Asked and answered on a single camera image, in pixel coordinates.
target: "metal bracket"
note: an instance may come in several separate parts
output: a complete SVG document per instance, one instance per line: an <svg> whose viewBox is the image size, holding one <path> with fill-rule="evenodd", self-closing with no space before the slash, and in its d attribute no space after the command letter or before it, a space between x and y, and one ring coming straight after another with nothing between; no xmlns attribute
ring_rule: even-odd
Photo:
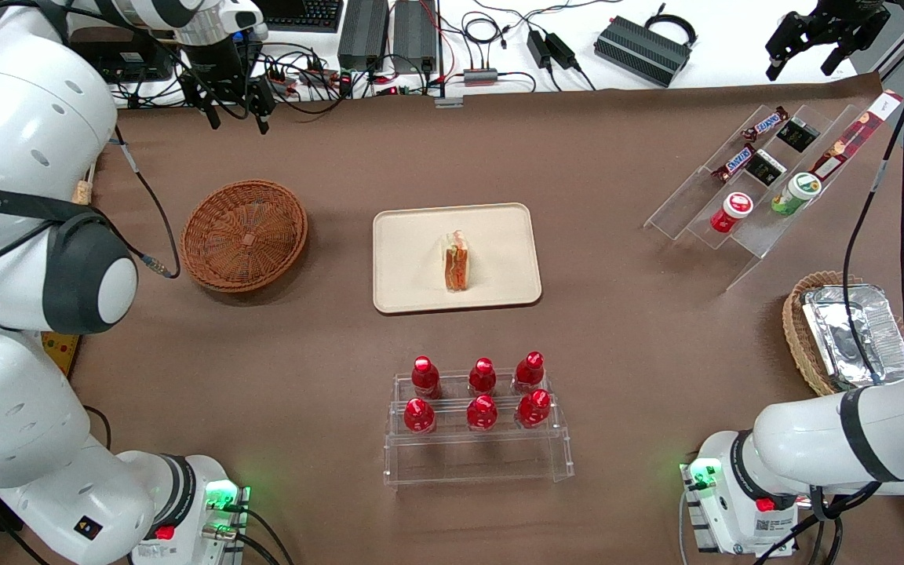
<svg viewBox="0 0 904 565"><path fill-rule="evenodd" d="M444 99L435 99L435 108L462 108L462 97L444 97Z"/></svg>

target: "snickers bar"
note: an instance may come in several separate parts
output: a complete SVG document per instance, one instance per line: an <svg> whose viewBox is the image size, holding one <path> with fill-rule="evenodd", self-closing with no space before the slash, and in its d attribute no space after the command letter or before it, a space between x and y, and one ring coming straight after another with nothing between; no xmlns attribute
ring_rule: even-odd
<svg viewBox="0 0 904 565"><path fill-rule="evenodd" d="M721 182L728 182L728 179L731 179L731 176L744 167L746 163L749 163L749 160L754 156L756 156L756 148L746 143L745 147L735 157L731 158L731 161L721 165L717 171L710 174L720 179Z"/></svg>
<svg viewBox="0 0 904 565"><path fill-rule="evenodd" d="M786 110L783 110L783 106L777 106L776 111L772 112L772 114L769 115L769 118L758 122L758 124L751 126L751 128L743 129L742 137L747 140L760 139L760 136L763 135L763 133L768 132L769 129L774 128L776 124L779 124L780 122L783 122L785 121L785 119L789 118L790 114L788 114Z"/></svg>

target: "round wicker basket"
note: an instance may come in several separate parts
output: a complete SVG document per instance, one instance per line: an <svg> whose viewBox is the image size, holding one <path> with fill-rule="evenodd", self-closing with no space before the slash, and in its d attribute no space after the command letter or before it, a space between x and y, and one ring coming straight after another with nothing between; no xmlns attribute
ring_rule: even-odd
<svg viewBox="0 0 904 565"><path fill-rule="evenodd" d="M191 212L180 249L200 285L245 293L271 283L305 247L308 218L295 195L264 180L216 190Z"/></svg>
<svg viewBox="0 0 904 565"><path fill-rule="evenodd" d="M804 377L804 381L818 393L818 396L842 391L836 389L822 365L818 345L815 343L815 338L811 336L811 330L807 328L804 311L800 308L800 295L805 290L814 289L817 286L842 285L842 283L842 272L813 272L801 279L793 290L790 290L786 301L783 301L783 333L786 335L786 343L790 346L790 355L793 355L793 361L800 370L800 375ZM863 279L850 275L850 285L857 285L857 283L863 283ZM895 321L898 323L899 329L902 329L902 319L896 317Z"/></svg>

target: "red bottle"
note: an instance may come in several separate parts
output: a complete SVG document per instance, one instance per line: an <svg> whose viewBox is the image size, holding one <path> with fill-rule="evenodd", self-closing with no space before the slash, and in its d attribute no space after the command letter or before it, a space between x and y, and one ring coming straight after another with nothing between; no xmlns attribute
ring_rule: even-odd
<svg viewBox="0 0 904 565"><path fill-rule="evenodd" d="M542 354L533 351L518 363L516 375L512 379L512 390L516 394L527 394L539 388L545 370L542 368Z"/></svg>
<svg viewBox="0 0 904 565"><path fill-rule="evenodd" d="M421 398L438 400L442 397L442 383L438 375L438 367L423 355L414 361L414 369L410 373L414 383L414 393Z"/></svg>
<svg viewBox="0 0 904 565"><path fill-rule="evenodd" d="M476 360L476 366L469 372L469 392L473 396L493 394L498 376L494 374L494 364L487 358Z"/></svg>
<svg viewBox="0 0 904 565"><path fill-rule="evenodd" d="M539 426L549 418L549 393L541 388L521 397L516 410L516 424L526 429Z"/></svg>
<svg viewBox="0 0 904 565"><path fill-rule="evenodd" d="M411 398L406 402L403 412L403 423L413 433L431 433L435 430L435 409L420 398Z"/></svg>
<svg viewBox="0 0 904 565"><path fill-rule="evenodd" d="M474 398L466 408L466 423L474 432L486 432L498 422L498 405L487 394Z"/></svg>

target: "acrylic display rack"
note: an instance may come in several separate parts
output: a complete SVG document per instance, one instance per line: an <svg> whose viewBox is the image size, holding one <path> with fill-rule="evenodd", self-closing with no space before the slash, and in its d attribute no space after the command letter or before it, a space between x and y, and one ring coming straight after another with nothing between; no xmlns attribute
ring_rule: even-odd
<svg viewBox="0 0 904 565"><path fill-rule="evenodd" d="M466 407L473 400L468 371L443 374L441 400L429 400L435 409L434 432L418 436L403 422L406 401L415 396L409 373L395 376L388 409L384 452L384 482L390 487L421 483L485 483L505 479L553 479L574 476L570 434L556 394L550 393L549 418L534 429L516 426L514 411L521 396L512 392L513 368L499 368L493 398L498 422L487 432L471 432Z"/></svg>
<svg viewBox="0 0 904 565"><path fill-rule="evenodd" d="M786 168L786 172L778 177L771 185L765 186L763 182L756 179L749 171L740 170L726 184L722 184L718 179L711 176L711 173L722 165L735 157L742 150L746 139L742 138L742 130L756 125L757 122L763 121L772 114L774 110L769 107L761 106L754 112L749 119L746 119L731 136L715 151L713 156L696 170L675 192L668 197L661 207L643 223L643 226L653 225L661 230L669 239L678 239L685 233L691 233L697 239L703 241L707 246L718 250L725 243L731 241L732 246L739 246L753 255L749 263L731 280L731 284L727 286L730 289L744 276L748 275L763 260L765 255L772 250L772 247L783 236L783 233L793 225L793 222L804 213L804 208L813 205L821 197L815 197L806 206L800 208L789 216L783 216L776 213L771 208L771 200L781 192L786 181L797 173L811 170L815 161L822 156L826 150L833 146L833 143L839 139L842 132L850 126L850 124L863 114L855 106L847 106L846 110L839 114L836 119L828 119L824 115L819 114L813 108L801 106L796 112L792 112L792 117L797 117L801 121L806 122L809 126L813 126L821 133L818 138L811 142L810 146L799 153L788 144L783 142L776 136L782 128L782 124L777 125L774 131L765 133L763 138L757 142L753 142L756 150L764 150L769 156L779 161L779 164ZM829 190L832 183L839 178L846 163L833 172L828 181L822 184L822 194ZM756 208L746 218L736 223L729 233L721 233L711 228L710 216L716 212L722 204L724 198L732 192L746 193L756 204Z"/></svg>

